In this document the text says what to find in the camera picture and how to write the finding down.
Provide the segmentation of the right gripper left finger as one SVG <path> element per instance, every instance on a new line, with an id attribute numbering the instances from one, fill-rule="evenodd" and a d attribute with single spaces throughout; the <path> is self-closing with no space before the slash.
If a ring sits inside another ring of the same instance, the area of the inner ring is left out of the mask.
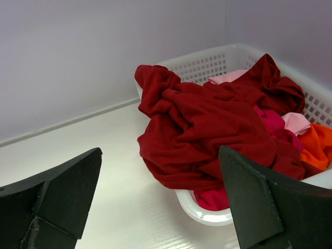
<path id="1" fill-rule="evenodd" d="M 98 183 L 102 151 L 1 187 L 1 248 L 75 248 Z"/>

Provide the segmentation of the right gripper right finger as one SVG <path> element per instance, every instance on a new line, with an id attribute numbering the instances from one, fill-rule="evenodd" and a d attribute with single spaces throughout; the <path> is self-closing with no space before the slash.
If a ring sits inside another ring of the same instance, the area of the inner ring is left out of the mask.
<path id="1" fill-rule="evenodd" d="M 219 160 L 240 248 L 331 248 L 331 187 L 263 167 L 222 146 Z"/>

